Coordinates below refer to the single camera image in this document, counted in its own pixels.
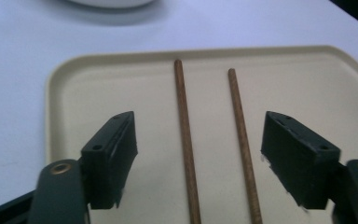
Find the table surface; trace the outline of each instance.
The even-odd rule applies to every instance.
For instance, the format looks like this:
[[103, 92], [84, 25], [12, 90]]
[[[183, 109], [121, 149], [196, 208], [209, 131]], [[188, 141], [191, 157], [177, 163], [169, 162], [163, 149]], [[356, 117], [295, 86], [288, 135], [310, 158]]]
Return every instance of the table surface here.
[[179, 49], [331, 45], [358, 61], [358, 21], [327, 0], [156, 0], [132, 9], [0, 0], [0, 204], [45, 165], [45, 87], [73, 57]]

